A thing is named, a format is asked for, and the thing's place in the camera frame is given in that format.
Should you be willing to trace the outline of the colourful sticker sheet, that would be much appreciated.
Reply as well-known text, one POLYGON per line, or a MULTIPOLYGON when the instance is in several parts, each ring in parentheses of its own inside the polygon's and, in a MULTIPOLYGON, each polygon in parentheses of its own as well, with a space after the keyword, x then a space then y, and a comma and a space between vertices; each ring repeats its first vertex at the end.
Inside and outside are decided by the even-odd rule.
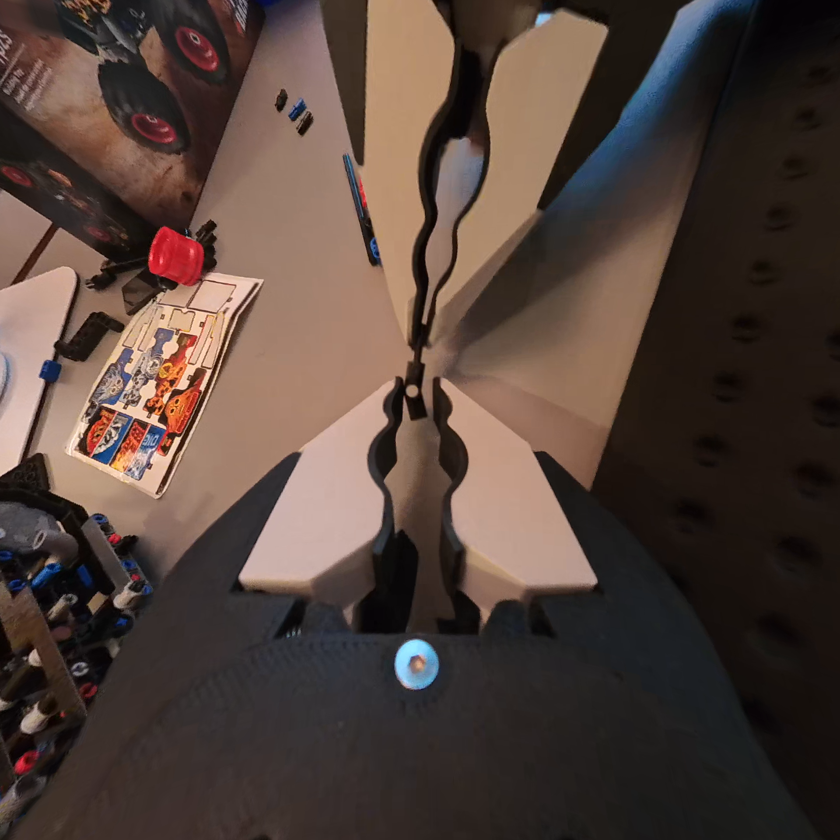
POLYGON ((166 290, 122 331, 81 406, 66 453, 160 498, 263 281, 214 272, 166 290))

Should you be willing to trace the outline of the toy car chassis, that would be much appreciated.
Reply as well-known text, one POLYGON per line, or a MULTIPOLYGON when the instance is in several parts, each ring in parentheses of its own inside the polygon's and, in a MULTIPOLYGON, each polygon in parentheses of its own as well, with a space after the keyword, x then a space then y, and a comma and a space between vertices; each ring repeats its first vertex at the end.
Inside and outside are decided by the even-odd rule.
POLYGON ((76 744, 154 591, 137 538, 48 490, 2 482, 2 838, 76 744))

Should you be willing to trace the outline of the black angled toy panel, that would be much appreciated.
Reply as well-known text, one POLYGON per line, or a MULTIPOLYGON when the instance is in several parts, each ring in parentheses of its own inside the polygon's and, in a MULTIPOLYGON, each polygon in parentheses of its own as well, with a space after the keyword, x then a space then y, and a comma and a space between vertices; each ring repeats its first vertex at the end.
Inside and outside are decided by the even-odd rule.
POLYGON ((158 295, 178 287, 175 281, 142 269, 122 286, 123 308, 127 315, 133 316, 158 295))

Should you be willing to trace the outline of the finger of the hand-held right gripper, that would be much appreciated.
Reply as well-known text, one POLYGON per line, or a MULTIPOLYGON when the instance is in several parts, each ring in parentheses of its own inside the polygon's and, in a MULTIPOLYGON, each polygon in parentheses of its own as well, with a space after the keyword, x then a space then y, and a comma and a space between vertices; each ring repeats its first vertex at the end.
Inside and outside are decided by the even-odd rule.
POLYGON ((454 57, 454 37, 434 2, 367 4, 363 187, 405 341, 417 298, 413 252, 426 218, 421 153, 448 95, 454 57))
POLYGON ((539 220, 607 35, 605 24, 562 8, 500 49, 484 103, 489 148, 477 192, 453 228, 455 262, 437 285, 427 343, 456 330, 539 220))

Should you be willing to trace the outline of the black angled toy beam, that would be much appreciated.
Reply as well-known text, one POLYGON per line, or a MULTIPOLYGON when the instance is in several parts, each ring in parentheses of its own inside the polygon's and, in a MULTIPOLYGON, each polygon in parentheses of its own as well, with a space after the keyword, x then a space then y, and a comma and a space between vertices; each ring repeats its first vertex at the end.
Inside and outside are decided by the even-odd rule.
POLYGON ((73 362, 86 362, 109 332, 121 333, 124 324, 104 311, 93 311, 69 339, 55 342, 57 355, 73 362))
POLYGON ((425 364, 419 359, 412 359, 406 367, 404 395, 406 410, 411 420, 418 421, 427 417, 424 400, 425 364))

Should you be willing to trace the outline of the red toy wheel hub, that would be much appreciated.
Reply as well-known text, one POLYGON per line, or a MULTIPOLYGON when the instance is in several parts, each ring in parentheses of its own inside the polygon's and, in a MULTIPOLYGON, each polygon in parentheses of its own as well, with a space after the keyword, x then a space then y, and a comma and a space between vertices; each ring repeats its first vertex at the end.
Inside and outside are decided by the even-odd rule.
POLYGON ((205 249, 200 242, 163 226, 151 241, 147 267, 156 277, 192 287, 202 276, 204 261, 205 249))

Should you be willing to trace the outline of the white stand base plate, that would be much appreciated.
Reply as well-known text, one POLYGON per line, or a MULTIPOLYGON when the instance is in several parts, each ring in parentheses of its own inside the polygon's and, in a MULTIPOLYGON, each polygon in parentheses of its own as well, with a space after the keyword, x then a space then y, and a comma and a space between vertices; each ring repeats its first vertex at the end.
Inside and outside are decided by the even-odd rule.
POLYGON ((46 390, 40 377, 55 357, 79 279, 69 267, 50 270, 1 291, 1 470, 24 457, 46 390))

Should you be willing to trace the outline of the grey desk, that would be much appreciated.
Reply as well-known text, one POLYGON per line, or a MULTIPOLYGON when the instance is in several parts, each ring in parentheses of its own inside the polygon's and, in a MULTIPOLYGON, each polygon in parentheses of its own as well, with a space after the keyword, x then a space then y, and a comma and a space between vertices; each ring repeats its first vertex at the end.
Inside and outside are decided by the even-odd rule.
POLYGON ((266 475, 202 535, 128 635, 79 740, 7 838, 583 838, 612 769, 586 739, 655 703, 608 669, 530 631, 445 636, 442 688, 397 683, 400 637, 340 632, 325 617, 285 637, 295 598, 235 578, 301 443, 350 407, 400 355, 382 272, 364 268, 340 187, 339 98, 316 2, 268 12, 234 146, 257 164, 255 204, 229 199, 224 267, 266 278, 238 328, 209 428, 175 481, 175 508, 202 523, 266 475), (299 136, 279 89, 314 116, 299 136))

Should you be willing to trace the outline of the black toy set box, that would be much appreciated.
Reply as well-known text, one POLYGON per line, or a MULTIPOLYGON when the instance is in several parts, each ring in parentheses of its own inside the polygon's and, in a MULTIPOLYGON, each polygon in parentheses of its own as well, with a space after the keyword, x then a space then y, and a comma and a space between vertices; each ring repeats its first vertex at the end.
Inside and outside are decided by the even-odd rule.
POLYGON ((188 228, 266 13, 246 1, 26 2, 2 17, 1 186, 107 259, 188 228))

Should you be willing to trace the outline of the black toy connector piece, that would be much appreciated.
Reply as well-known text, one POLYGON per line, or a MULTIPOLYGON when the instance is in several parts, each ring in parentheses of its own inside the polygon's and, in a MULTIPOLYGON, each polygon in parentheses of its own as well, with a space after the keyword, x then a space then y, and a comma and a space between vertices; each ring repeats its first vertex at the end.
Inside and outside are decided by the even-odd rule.
POLYGON ((92 291, 104 291, 120 275, 131 271, 148 268, 147 259, 126 259, 123 261, 106 260, 101 264, 99 273, 83 281, 83 285, 92 291))

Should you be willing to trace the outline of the black perforated pad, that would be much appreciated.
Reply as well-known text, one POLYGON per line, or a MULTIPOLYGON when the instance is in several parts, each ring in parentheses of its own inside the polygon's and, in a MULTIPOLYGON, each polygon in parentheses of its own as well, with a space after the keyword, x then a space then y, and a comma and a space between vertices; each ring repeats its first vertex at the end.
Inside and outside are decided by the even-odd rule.
POLYGON ((838 2, 752 2, 595 494, 838 838, 838 2))

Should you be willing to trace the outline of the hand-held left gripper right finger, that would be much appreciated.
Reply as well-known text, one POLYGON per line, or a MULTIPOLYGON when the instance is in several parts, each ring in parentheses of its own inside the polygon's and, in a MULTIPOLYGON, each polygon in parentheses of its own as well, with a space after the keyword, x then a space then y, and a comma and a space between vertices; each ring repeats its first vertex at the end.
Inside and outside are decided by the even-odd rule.
POLYGON ((478 632, 503 602, 593 591, 595 572, 530 445, 445 378, 435 380, 435 426, 454 631, 478 632))

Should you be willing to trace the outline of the small dark pins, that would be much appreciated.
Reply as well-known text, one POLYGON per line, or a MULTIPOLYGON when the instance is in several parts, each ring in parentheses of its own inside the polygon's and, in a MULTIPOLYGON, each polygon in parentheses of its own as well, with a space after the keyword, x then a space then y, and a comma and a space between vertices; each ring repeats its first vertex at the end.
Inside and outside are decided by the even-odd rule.
POLYGON ((314 124, 314 116, 308 108, 304 98, 292 100, 289 91, 285 88, 279 89, 275 100, 274 109, 279 114, 285 114, 292 123, 295 131, 301 137, 305 136, 314 124))

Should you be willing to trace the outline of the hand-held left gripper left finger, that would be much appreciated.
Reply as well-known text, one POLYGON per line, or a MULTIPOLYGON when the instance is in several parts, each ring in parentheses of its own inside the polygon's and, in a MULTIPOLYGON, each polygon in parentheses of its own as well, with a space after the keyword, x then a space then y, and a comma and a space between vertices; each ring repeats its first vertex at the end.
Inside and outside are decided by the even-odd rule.
POLYGON ((336 607, 362 632, 403 632, 417 551, 396 530, 385 479, 397 461, 405 385, 388 381, 297 454, 238 582, 336 607))

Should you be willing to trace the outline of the small grey black pins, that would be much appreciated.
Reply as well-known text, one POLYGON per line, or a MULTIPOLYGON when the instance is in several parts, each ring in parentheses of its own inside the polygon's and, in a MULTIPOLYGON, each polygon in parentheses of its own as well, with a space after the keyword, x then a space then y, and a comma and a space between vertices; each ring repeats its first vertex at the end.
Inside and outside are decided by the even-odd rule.
POLYGON ((203 273, 213 270, 217 265, 216 259, 216 228, 217 224, 213 219, 208 219, 205 224, 197 230, 188 230, 187 233, 203 249, 203 273))

